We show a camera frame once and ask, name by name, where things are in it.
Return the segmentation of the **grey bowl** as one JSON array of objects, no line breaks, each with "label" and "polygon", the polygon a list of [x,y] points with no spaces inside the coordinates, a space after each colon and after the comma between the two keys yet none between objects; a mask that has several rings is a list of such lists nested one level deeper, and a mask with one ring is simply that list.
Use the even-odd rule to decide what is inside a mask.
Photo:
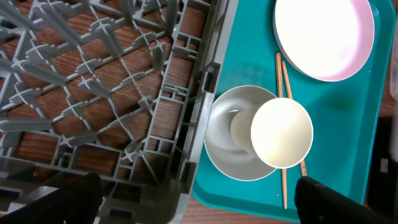
[{"label": "grey bowl", "polygon": [[237,113],[275,97],[262,87],[243,85],[224,92],[213,103],[204,144],[210,161],[225,176],[249,182],[261,180],[276,171],[235,145],[230,134],[231,122]]}]

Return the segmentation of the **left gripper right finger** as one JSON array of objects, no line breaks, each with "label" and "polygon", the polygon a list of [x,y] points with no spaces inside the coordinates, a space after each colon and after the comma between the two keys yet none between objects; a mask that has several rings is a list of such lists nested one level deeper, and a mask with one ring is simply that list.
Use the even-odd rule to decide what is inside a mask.
[{"label": "left gripper right finger", "polygon": [[295,187],[294,202],[301,224],[391,224],[376,213],[339,192],[304,176]]}]

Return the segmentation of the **white cup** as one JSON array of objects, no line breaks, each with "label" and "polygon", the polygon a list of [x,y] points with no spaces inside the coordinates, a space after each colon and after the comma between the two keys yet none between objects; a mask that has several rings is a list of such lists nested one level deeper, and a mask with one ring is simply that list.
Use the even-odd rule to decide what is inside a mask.
[{"label": "white cup", "polygon": [[273,98],[234,116],[233,142],[276,169],[300,164],[313,143],[313,123],[307,110],[290,98]]}]

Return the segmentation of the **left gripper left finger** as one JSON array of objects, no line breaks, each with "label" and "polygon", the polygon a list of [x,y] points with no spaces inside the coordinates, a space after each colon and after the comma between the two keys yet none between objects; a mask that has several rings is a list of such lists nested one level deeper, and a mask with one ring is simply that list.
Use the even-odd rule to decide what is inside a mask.
[{"label": "left gripper left finger", "polygon": [[93,223],[102,201],[100,176],[91,172],[76,182],[1,217],[1,223]]}]

